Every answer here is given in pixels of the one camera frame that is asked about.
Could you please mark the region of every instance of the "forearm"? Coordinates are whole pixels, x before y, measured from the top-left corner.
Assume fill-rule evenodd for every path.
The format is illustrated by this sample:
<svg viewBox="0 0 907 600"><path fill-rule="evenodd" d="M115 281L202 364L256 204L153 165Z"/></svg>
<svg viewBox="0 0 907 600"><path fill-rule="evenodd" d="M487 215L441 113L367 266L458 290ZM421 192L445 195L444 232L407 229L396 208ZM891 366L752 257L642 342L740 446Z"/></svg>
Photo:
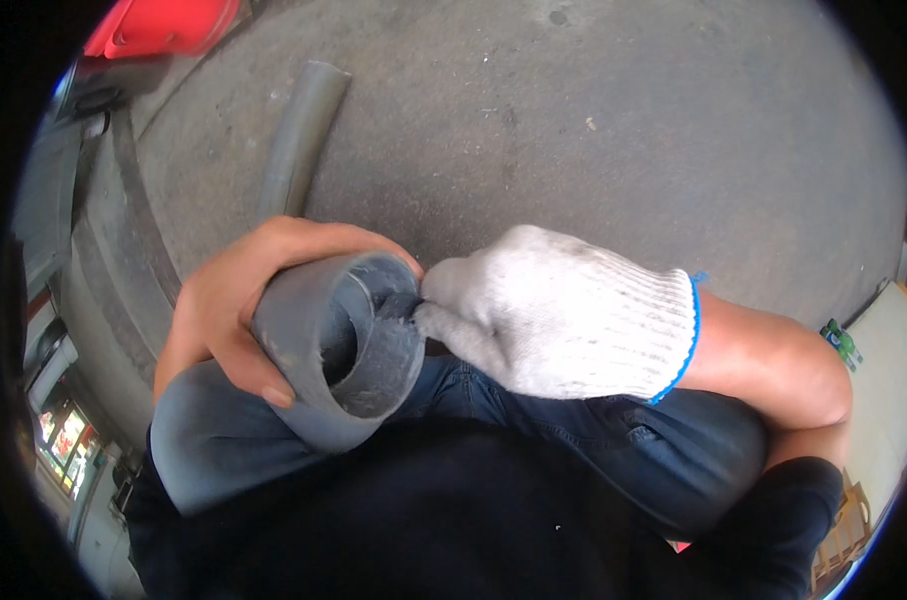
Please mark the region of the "forearm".
<svg viewBox="0 0 907 600"><path fill-rule="evenodd" d="M848 420L827 427L772 433L766 456L766 469L798 456L817 456L842 469L850 449Z"/></svg>
<svg viewBox="0 0 907 600"><path fill-rule="evenodd" d="M173 311L173 324L157 359L157 371L154 374L154 403L162 396L166 386L183 371L193 365L212 358L206 345L196 333L195 315L188 307L187 296L191 293L188 285L177 299L177 308Z"/></svg>
<svg viewBox="0 0 907 600"><path fill-rule="evenodd" d="M833 348L792 318L700 292L700 337L678 387L739 398L774 430L844 423L852 390Z"/></svg>

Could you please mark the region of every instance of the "white work glove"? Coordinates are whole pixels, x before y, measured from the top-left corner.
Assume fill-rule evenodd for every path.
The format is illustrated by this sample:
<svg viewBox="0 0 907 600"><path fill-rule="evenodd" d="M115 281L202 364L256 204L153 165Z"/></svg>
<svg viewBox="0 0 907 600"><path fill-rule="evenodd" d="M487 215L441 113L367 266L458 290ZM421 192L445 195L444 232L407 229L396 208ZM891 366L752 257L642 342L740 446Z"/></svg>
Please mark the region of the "white work glove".
<svg viewBox="0 0 907 600"><path fill-rule="evenodd" d="M423 335L511 392L657 402L696 346L699 302L679 269L652 272L531 224L423 279Z"/></svg>

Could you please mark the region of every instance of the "leg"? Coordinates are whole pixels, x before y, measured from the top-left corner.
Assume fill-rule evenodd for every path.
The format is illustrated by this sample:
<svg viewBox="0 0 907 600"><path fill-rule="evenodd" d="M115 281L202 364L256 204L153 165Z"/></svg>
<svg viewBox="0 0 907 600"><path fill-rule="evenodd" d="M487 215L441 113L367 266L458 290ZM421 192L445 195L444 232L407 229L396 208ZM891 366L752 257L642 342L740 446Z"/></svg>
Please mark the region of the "leg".
<svg viewBox="0 0 907 600"><path fill-rule="evenodd" d="M709 531L756 482L759 415L730 397L674 390L657 405L626 396L547 400L509 393L467 363L428 359L395 419L467 417L560 444L645 510L661 533Z"/></svg>
<svg viewBox="0 0 907 600"><path fill-rule="evenodd" d="M212 360L170 383L150 440L160 480L183 515L323 459Z"/></svg>

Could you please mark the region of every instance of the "knee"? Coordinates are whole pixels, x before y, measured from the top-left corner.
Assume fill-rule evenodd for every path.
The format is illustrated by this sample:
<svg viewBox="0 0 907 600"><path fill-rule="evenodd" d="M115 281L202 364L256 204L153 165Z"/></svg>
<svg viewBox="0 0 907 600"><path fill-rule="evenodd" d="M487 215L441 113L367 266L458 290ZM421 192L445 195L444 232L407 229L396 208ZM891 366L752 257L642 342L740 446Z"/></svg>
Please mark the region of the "knee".
<svg viewBox="0 0 907 600"><path fill-rule="evenodd" d="M174 505L189 503L193 479L207 471L205 445L216 431L218 396L229 380L215 362L179 374L157 401L150 449L160 481Z"/></svg>

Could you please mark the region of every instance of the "dark shirt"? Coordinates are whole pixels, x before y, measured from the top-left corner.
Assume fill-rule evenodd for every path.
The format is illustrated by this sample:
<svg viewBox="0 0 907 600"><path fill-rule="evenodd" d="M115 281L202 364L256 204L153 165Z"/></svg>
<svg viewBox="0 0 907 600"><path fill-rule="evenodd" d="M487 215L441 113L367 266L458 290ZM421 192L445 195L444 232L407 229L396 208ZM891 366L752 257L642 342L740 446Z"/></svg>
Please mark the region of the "dark shirt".
<svg viewBox="0 0 907 600"><path fill-rule="evenodd" d="M841 493L830 463L784 462L677 554L565 450L420 421L191 517L148 450L126 516L157 598L800 598Z"/></svg>

